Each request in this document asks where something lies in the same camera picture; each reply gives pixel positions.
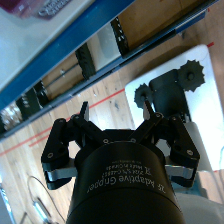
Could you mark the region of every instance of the black cable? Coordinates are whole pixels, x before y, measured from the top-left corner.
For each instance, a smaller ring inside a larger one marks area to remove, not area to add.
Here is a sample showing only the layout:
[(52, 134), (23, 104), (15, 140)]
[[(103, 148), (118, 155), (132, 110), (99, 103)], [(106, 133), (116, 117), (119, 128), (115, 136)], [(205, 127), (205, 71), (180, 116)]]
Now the black cable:
[(43, 183), (42, 183), (38, 178), (36, 178), (36, 177), (34, 177), (34, 176), (29, 176), (28, 179), (27, 179), (27, 187), (28, 187), (29, 194), (30, 194), (30, 198), (31, 198), (32, 202), (34, 202), (34, 199), (33, 199), (33, 195), (32, 195), (31, 190), (30, 190), (30, 185), (29, 185), (31, 179), (35, 179), (35, 180), (37, 180), (37, 181), (42, 185), (42, 187), (44, 188), (44, 190), (46, 191), (46, 193), (47, 193), (48, 196), (50, 197), (50, 199), (51, 199), (51, 201), (52, 201), (52, 203), (53, 203), (53, 205), (54, 205), (54, 207), (55, 207), (57, 213), (60, 215), (60, 217), (62, 218), (62, 220), (63, 220), (64, 223), (65, 223), (65, 219), (63, 218), (63, 216), (62, 216), (61, 213), (59, 212), (59, 210), (58, 210), (56, 204), (54, 203), (54, 200), (53, 200), (53, 198), (51, 197), (50, 193), (48, 192), (47, 188), (43, 185)]
[(22, 217), (22, 219), (21, 219), (21, 221), (20, 221), (19, 224), (23, 224), (24, 221), (25, 221), (25, 219), (26, 219), (26, 217), (28, 217), (29, 220), (30, 220), (30, 222), (31, 222), (32, 224), (34, 224), (34, 223), (32, 222), (32, 220), (30, 219), (30, 217), (28, 216), (27, 212), (24, 212), (24, 213), (23, 213), (23, 217)]
[(221, 180), (222, 187), (223, 187), (223, 190), (224, 190), (224, 179), (223, 179), (222, 172), (221, 172), (221, 168), (222, 168), (222, 154), (223, 154), (223, 151), (224, 151), (224, 146), (222, 147), (222, 149), (220, 151), (220, 160), (219, 160), (219, 178)]

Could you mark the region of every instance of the red line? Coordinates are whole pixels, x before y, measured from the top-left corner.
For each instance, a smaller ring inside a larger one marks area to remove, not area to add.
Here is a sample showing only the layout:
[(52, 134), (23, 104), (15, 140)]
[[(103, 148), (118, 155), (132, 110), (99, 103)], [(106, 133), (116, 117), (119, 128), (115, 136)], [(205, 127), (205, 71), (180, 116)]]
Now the red line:
[(44, 130), (44, 131), (42, 131), (42, 132), (40, 132), (40, 133), (34, 135), (33, 137), (28, 138), (28, 139), (26, 139), (26, 140), (23, 141), (23, 142), (20, 142), (19, 144), (17, 144), (17, 145), (15, 145), (15, 146), (13, 146), (13, 147), (11, 147), (11, 148), (5, 150), (4, 152), (1, 152), (1, 153), (0, 153), (0, 157), (3, 156), (3, 155), (5, 155), (5, 154), (7, 154), (7, 153), (9, 153), (9, 152), (11, 152), (12, 150), (14, 150), (14, 149), (16, 149), (16, 148), (18, 148), (18, 147), (20, 147), (20, 146), (26, 144), (27, 142), (31, 141), (32, 139), (38, 137), (39, 135), (42, 135), (43, 133), (45, 133), (45, 132), (51, 130), (51, 128), (52, 128), (52, 127), (49, 127), (49, 128), (47, 128), (46, 130)]
[(106, 97), (106, 98), (100, 100), (99, 102), (94, 103), (93, 105), (91, 105), (91, 106), (89, 107), (89, 109), (91, 109), (91, 108), (93, 108), (93, 107), (95, 107), (95, 106), (97, 106), (97, 105), (103, 103), (103, 102), (106, 101), (106, 100), (109, 100), (111, 97), (114, 97), (114, 96), (116, 96), (117, 94), (122, 93), (122, 92), (124, 92), (124, 89), (121, 89), (121, 90), (119, 90), (118, 92), (116, 92), (116, 93), (114, 93), (114, 94), (112, 94), (112, 95), (110, 95), (110, 96), (108, 96), (108, 97)]
[(207, 47), (212, 47), (215, 43), (211, 42), (210, 44), (207, 45)]
[[(97, 102), (97, 103), (91, 105), (89, 108), (91, 109), (91, 108), (93, 108), (93, 107), (95, 107), (95, 106), (97, 106), (97, 105), (99, 105), (99, 104), (105, 102), (106, 100), (110, 99), (111, 97), (114, 97), (114, 96), (118, 95), (119, 93), (124, 92), (124, 90), (125, 90), (125, 89), (121, 89), (121, 90), (119, 90), (118, 92), (116, 92), (116, 93), (114, 93), (114, 94), (112, 94), (112, 95), (110, 95), (110, 96), (108, 96), (108, 97), (106, 97), (106, 98), (100, 100), (99, 102)], [(25, 141), (23, 141), (23, 142), (20, 142), (19, 144), (15, 145), (15, 146), (13, 146), (13, 147), (11, 147), (11, 148), (9, 148), (9, 149), (7, 149), (6, 151), (0, 153), (0, 157), (3, 156), (3, 155), (5, 155), (5, 154), (7, 154), (7, 153), (9, 153), (9, 152), (11, 152), (12, 150), (14, 150), (14, 149), (16, 149), (16, 148), (18, 148), (18, 147), (20, 147), (20, 146), (26, 144), (27, 142), (31, 141), (32, 139), (38, 137), (39, 135), (42, 135), (42, 134), (44, 134), (45, 132), (50, 131), (51, 128), (52, 128), (52, 127), (49, 127), (49, 128), (47, 128), (46, 130), (44, 130), (44, 131), (42, 131), (42, 132), (40, 132), (40, 133), (38, 133), (38, 134), (32, 136), (31, 138), (28, 138), (27, 140), (25, 140)], [(33, 143), (30, 144), (29, 146), (32, 147), (33, 145), (37, 144), (38, 142), (42, 141), (42, 140), (45, 139), (45, 138), (47, 138), (47, 137), (45, 136), (45, 137), (39, 139), (38, 141), (33, 142)]]
[(29, 145), (29, 147), (32, 147), (34, 145), (36, 145), (37, 143), (43, 141), (44, 139), (48, 138), (49, 135), (44, 136), (43, 138), (40, 138), (39, 140), (37, 140), (36, 142), (33, 142), (32, 144)]

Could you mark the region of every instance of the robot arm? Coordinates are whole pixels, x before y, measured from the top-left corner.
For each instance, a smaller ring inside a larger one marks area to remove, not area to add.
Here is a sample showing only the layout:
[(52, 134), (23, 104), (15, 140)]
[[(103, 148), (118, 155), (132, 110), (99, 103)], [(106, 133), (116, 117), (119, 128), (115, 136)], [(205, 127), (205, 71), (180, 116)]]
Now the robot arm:
[[(181, 119), (165, 119), (145, 101), (135, 131), (102, 131), (88, 112), (84, 102), (68, 122), (56, 120), (41, 157), (49, 189), (76, 177), (67, 223), (185, 223), (170, 180), (191, 187), (200, 155)], [(156, 147), (159, 139), (170, 156)], [(80, 147), (74, 160), (70, 141)]]

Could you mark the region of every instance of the black gear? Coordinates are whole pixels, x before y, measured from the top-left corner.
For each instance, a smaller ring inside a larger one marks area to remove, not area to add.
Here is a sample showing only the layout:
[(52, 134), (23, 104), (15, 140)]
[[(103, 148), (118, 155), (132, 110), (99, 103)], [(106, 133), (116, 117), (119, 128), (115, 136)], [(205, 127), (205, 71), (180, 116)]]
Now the black gear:
[(178, 72), (179, 84), (185, 91), (191, 90), (194, 92), (197, 87), (205, 83), (204, 74), (202, 73), (203, 66), (199, 62), (187, 61), (180, 67)]
[(140, 85), (138, 89), (135, 90), (135, 103), (137, 104), (138, 108), (143, 109), (143, 104), (145, 100), (148, 100), (150, 103), (152, 102), (152, 91), (146, 85)]

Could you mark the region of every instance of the blue strip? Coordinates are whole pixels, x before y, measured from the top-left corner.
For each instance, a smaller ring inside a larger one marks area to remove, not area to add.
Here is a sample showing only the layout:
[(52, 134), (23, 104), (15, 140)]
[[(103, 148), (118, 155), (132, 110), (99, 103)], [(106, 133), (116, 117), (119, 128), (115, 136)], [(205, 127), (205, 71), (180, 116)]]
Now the blue strip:
[(0, 93), (0, 111), (134, 1), (96, 0)]

